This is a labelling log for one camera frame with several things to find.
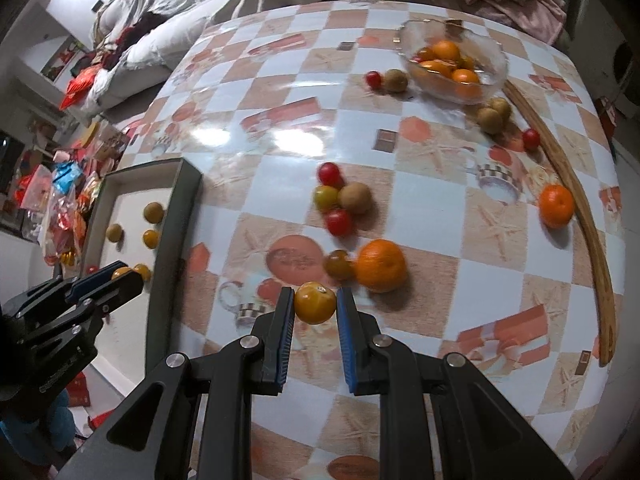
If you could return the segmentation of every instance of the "silver screw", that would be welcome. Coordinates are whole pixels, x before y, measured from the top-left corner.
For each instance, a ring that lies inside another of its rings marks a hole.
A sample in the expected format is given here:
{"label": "silver screw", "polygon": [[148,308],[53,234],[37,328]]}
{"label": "silver screw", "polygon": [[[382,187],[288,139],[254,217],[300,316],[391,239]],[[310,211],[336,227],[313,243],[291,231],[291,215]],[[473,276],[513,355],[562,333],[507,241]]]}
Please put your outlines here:
{"label": "silver screw", "polygon": [[447,364],[454,368],[462,368],[465,363],[466,359],[462,354],[453,353],[447,356]]}
{"label": "silver screw", "polygon": [[255,335],[246,335],[240,340],[240,346],[242,348],[253,348],[259,344],[260,340]]}
{"label": "silver screw", "polygon": [[386,348],[394,341],[386,334],[378,334],[373,336],[373,344],[379,348]]}
{"label": "silver screw", "polygon": [[178,368],[184,364],[184,355],[171,354],[165,362],[169,368]]}

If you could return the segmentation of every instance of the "blue cloth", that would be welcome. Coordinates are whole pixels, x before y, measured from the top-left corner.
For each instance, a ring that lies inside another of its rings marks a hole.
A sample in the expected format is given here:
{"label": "blue cloth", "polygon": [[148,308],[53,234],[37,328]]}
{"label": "blue cloth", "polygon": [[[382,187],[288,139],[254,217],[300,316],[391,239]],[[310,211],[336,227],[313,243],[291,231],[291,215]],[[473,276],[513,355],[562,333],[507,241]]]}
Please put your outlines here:
{"label": "blue cloth", "polygon": [[[46,427],[51,434],[51,445],[56,451],[62,451],[65,447],[71,446],[76,436],[76,424],[68,406],[69,394],[66,390],[62,390],[47,410]],[[21,459],[33,465],[49,465],[44,452],[36,447],[29,437],[29,434],[37,429],[38,424],[39,421],[26,423],[12,413],[7,413],[0,422],[0,431],[4,433],[4,437]]]}

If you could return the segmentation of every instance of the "curved wooden strip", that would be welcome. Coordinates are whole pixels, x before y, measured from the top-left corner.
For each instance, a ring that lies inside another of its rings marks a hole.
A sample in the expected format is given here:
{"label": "curved wooden strip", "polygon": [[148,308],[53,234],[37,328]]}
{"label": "curved wooden strip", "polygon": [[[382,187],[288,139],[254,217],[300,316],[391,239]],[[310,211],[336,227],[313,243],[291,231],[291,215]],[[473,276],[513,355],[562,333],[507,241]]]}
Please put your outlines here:
{"label": "curved wooden strip", "polygon": [[591,272],[598,307],[598,334],[600,339],[600,366],[606,366],[616,350],[616,311],[609,266],[602,249],[598,231],[593,222],[591,207],[580,181],[575,176],[562,147],[536,111],[511,81],[505,81],[504,94],[515,105],[532,128],[540,134],[540,144],[546,158],[558,173],[565,187],[571,191],[575,201],[575,211],[587,243],[591,259]]}

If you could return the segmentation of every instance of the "red cherry tomato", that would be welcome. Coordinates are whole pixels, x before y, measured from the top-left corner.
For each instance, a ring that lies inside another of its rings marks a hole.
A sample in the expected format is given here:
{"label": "red cherry tomato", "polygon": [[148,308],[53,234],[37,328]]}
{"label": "red cherry tomato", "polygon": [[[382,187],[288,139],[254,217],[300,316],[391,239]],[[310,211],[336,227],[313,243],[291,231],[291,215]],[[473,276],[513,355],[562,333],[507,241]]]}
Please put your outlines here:
{"label": "red cherry tomato", "polygon": [[324,216],[324,224],[333,236],[346,236],[353,233],[351,215],[344,209],[334,209]]}
{"label": "red cherry tomato", "polygon": [[540,134],[533,128],[522,133],[522,143],[528,152],[534,152],[540,146]]}
{"label": "red cherry tomato", "polygon": [[382,76],[380,72],[376,72],[375,70],[367,72],[364,76],[364,81],[372,90],[378,90],[382,86]]}
{"label": "red cherry tomato", "polygon": [[344,186],[342,175],[340,174],[340,168],[337,164],[332,162],[325,162],[318,168],[318,180],[324,186],[337,187],[340,189]]}

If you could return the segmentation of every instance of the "glass bowl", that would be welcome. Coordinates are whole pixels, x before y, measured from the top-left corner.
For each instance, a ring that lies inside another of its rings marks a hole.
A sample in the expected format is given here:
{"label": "glass bowl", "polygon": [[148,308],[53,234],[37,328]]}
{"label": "glass bowl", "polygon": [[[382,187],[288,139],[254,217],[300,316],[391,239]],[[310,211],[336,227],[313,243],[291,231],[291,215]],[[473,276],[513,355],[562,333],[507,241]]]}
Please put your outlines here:
{"label": "glass bowl", "polygon": [[[479,84],[457,83],[412,60],[422,47],[440,40],[453,41],[462,54],[475,60]],[[460,20],[409,20],[398,29],[398,41],[398,51],[405,70],[423,91],[434,97],[462,105],[473,105],[493,96],[507,79],[508,62],[500,43],[463,27]]]}

